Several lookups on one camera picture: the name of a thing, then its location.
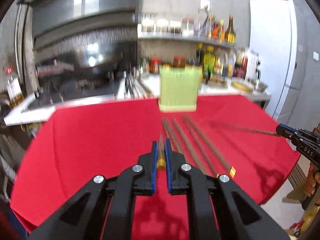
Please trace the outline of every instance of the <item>cooking oil bottle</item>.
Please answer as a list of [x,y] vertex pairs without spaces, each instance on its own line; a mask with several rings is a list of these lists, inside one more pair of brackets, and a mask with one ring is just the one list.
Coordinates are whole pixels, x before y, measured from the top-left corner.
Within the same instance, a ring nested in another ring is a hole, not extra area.
[[7,78],[7,90],[10,98],[10,107],[14,108],[24,100],[24,96],[19,84],[18,75],[13,71],[13,67],[8,67],[5,73]]

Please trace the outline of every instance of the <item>person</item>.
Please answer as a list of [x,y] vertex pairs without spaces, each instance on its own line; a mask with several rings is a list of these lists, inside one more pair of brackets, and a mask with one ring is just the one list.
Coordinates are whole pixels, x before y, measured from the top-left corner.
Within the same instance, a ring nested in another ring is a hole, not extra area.
[[[320,183],[320,172],[313,175],[314,164],[310,163],[308,177],[305,184],[304,192],[311,196],[315,192],[316,182]],[[316,205],[320,206],[320,198],[316,200]],[[320,236],[320,212],[317,213],[308,229],[301,234],[299,240],[319,240]]]

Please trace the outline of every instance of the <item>white refrigerator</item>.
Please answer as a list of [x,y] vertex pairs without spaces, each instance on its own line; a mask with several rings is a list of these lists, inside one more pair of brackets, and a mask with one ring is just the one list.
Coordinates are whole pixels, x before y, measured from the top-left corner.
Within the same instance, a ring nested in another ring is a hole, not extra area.
[[297,19],[292,0],[250,0],[250,49],[259,53],[261,81],[271,100],[266,112],[287,123],[302,85],[296,69]]

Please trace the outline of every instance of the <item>tiled floor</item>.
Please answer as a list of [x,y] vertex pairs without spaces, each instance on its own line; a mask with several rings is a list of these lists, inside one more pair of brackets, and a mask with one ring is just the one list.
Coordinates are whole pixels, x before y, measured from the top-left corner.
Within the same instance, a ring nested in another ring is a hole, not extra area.
[[[299,165],[305,175],[308,174],[309,164],[310,161],[301,156]],[[293,187],[286,180],[276,194],[265,205],[261,206],[283,229],[288,229],[292,224],[299,222],[303,215],[301,204],[283,202],[283,198],[286,198],[292,190]]]

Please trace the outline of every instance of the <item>silver screw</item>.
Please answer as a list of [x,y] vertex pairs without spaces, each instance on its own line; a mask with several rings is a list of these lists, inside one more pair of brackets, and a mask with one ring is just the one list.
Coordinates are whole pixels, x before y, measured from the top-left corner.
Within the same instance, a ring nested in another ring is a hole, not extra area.
[[134,172],[140,172],[140,171],[142,171],[142,166],[141,165],[139,165],[139,164],[137,164],[137,165],[134,165],[133,167],[132,167],[132,170],[134,171]]
[[99,184],[99,183],[101,183],[101,182],[104,181],[104,177],[101,176],[101,175],[97,175],[97,176],[95,176],[95,177],[93,178],[93,181],[94,181],[95,183]]
[[221,182],[228,182],[230,180],[229,176],[226,175],[226,174],[222,174],[220,177],[219,177],[220,181]]
[[191,170],[191,165],[190,164],[182,164],[181,165],[181,169],[183,170],[183,171],[190,171]]

